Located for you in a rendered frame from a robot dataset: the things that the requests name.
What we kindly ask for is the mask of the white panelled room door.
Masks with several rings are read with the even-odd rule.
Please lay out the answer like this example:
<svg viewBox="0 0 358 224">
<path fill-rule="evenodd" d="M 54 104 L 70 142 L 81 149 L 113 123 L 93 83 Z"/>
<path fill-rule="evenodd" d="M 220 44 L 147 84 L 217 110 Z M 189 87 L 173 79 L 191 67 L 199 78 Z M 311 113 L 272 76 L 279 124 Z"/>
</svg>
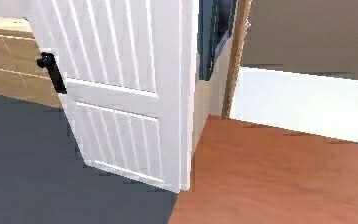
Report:
<svg viewBox="0 0 358 224">
<path fill-rule="evenodd" d="M 198 0 L 29 0 L 87 165 L 189 188 L 198 11 Z"/>
</svg>

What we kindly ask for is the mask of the tan wooden post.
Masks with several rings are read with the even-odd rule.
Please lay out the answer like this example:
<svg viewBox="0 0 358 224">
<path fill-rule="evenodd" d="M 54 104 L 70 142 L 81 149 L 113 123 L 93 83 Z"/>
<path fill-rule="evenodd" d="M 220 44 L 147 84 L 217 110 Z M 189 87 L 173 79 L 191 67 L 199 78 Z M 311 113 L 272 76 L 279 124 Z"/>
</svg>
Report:
<svg viewBox="0 0 358 224">
<path fill-rule="evenodd" d="M 231 112 L 238 72 L 241 64 L 248 19 L 253 0 L 238 0 L 233 28 L 229 67 L 226 74 L 226 86 L 221 113 L 222 119 L 228 119 Z"/>
</svg>

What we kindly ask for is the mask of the blue framed window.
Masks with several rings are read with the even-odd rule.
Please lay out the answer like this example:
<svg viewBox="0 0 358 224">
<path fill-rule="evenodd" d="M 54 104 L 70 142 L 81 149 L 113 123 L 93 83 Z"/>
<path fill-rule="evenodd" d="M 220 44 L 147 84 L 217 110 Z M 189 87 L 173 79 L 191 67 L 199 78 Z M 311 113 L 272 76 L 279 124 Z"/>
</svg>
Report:
<svg viewBox="0 0 358 224">
<path fill-rule="evenodd" d="M 237 0 L 199 0 L 197 50 L 199 79 L 209 81 L 225 43 L 232 35 Z"/>
</svg>

